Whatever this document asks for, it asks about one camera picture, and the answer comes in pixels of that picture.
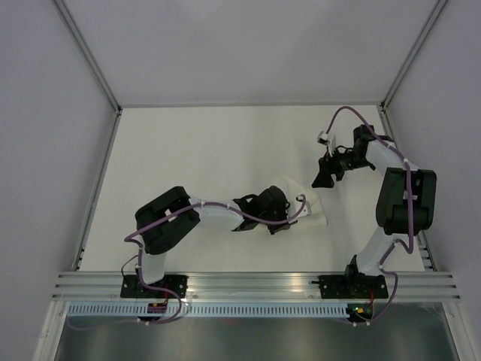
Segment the white cloth napkin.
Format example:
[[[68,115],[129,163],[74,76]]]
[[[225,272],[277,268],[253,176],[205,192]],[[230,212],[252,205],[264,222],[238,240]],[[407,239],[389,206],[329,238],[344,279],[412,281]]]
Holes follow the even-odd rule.
[[[300,226],[326,227],[328,225],[321,197],[318,193],[311,188],[304,187],[287,175],[276,177],[272,184],[283,191],[290,203],[289,217],[293,217],[301,211],[296,218]]]

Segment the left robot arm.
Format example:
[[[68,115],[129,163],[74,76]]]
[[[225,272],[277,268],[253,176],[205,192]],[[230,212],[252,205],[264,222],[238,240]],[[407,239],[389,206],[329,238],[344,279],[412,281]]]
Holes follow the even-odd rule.
[[[128,240],[141,249],[138,289],[149,298],[162,293],[167,252],[199,226],[246,232],[262,224],[274,235],[289,229],[306,211],[304,194],[290,200],[277,186],[229,202],[201,200],[181,186],[173,187],[135,213],[136,232]]]

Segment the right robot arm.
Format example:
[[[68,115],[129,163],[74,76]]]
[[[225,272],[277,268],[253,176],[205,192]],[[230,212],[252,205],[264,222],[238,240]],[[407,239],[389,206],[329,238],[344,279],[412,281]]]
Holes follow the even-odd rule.
[[[334,146],[327,132],[317,141],[326,146],[319,159],[313,188],[332,188],[347,171],[370,168],[383,176],[376,208],[377,228],[364,249],[346,266],[343,288],[352,297],[366,293],[369,278],[387,274],[390,256],[412,255],[416,236],[429,229],[434,219],[437,175],[408,161],[387,135],[378,135],[370,125],[353,130],[351,147]]]

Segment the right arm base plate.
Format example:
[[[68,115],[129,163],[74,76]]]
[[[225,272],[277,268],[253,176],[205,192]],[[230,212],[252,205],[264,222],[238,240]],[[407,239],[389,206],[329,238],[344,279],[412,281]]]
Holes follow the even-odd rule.
[[[322,299],[387,299],[389,292],[382,275],[366,275],[354,265],[348,265],[343,274],[320,275],[317,284]]]

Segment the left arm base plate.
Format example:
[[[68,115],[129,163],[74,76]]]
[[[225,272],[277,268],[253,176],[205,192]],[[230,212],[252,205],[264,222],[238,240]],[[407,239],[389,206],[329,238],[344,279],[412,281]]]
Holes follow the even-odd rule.
[[[125,275],[120,290],[122,299],[173,299],[175,293],[181,299],[187,291],[186,275],[166,275],[160,281],[145,287],[137,275]]]

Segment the back aluminium frame rail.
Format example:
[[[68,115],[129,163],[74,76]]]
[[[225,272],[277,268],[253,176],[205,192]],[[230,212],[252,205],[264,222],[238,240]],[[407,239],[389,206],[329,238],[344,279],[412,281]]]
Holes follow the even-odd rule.
[[[238,101],[238,102],[175,102],[128,104],[119,107],[126,108],[208,108],[208,107],[250,107],[250,106],[335,106],[335,105],[381,105],[380,100],[367,101]]]

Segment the left side aluminium rail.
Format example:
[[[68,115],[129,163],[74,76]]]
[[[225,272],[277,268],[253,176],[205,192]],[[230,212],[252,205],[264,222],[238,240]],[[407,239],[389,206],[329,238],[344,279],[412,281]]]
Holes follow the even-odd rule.
[[[80,227],[80,233],[76,243],[76,252],[73,258],[73,261],[70,266],[71,271],[77,271],[80,268],[80,264],[82,262],[83,252],[85,248],[85,244],[89,237],[89,232],[92,224],[93,217],[95,215],[96,204],[98,201],[98,197],[101,192],[102,184],[104,181],[104,176],[108,167],[110,153],[113,148],[113,143],[115,141],[116,133],[119,127],[119,122],[123,113],[123,109],[120,108],[119,110],[114,112],[113,121],[111,127],[109,128],[109,132],[107,134],[106,143],[101,149],[100,152],[100,163],[98,165],[97,172],[95,174],[94,184],[92,187],[92,192],[89,197],[89,201],[87,204],[87,208],[84,214],[84,218]]]

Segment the right aluminium frame post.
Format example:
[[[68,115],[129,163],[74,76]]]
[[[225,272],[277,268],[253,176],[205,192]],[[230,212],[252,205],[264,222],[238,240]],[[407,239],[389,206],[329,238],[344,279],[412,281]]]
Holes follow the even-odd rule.
[[[436,0],[434,2],[434,5],[429,11],[427,18],[422,25],[422,28],[420,29],[406,57],[401,63],[401,67],[398,69],[394,80],[392,81],[383,99],[380,101],[380,108],[382,111],[386,112],[388,107],[392,103],[395,95],[401,87],[401,84],[403,83],[405,77],[413,66],[416,58],[420,54],[429,36],[434,31],[435,26],[437,25],[439,19],[443,15],[443,12],[445,11],[449,3],[449,0]]]

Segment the aluminium frame post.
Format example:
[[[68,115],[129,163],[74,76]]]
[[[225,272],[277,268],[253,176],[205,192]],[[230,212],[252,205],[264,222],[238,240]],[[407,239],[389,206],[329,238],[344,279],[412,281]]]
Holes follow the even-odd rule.
[[[74,45],[78,49],[81,57],[86,63],[94,81],[100,89],[102,95],[106,98],[108,104],[112,107],[113,112],[118,115],[122,110],[122,106],[118,102],[113,90],[110,87],[106,77],[104,76],[101,67],[99,66],[90,46],[87,44],[80,27],[77,24],[71,10],[69,9],[66,1],[52,0],[51,4],[55,8],[59,18],[63,22],[68,34],[74,42]]]
[[[439,19],[443,15],[443,12],[445,11],[449,3],[449,0],[436,0],[434,2],[434,5],[429,11],[427,18],[422,25],[422,28],[420,29],[406,57],[401,63],[401,67],[398,69],[394,80],[392,81],[383,99],[380,101],[380,108],[382,111],[386,112],[388,107],[392,103],[395,95],[401,87],[401,84],[403,83],[405,77],[413,66],[416,58],[420,54],[429,36],[434,31],[435,26],[437,25]]]

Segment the front aluminium rail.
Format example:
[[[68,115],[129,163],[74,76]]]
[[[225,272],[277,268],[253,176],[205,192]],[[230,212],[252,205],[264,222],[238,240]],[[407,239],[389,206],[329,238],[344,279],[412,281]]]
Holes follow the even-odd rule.
[[[188,277],[185,299],[197,302],[362,302],[322,299],[317,284],[328,272],[171,272]],[[119,272],[63,272],[53,301],[119,301],[124,275]],[[396,302],[458,302],[460,293],[449,272],[401,272],[387,275],[389,298]],[[387,299],[374,299],[384,302]]]

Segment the left aluminium frame post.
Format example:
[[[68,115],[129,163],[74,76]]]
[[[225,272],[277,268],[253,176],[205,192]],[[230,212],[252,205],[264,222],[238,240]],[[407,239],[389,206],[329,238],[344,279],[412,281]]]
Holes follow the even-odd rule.
[[[90,46],[87,44],[80,27],[77,24],[71,10],[69,9],[66,1],[52,0],[51,4],[55,8],[59,18],[63,22],[68,34],[74,42],[74,45],[78,49],[81,57],[86,63],[94,81],[100,89],[102,95],[106,98],[108,104],[112,107],[113,112],[118,115],[122,110],[122,106],[118,102],[113,90],[110,87],[106,77],[104,76],[101,67],[99,66]]]

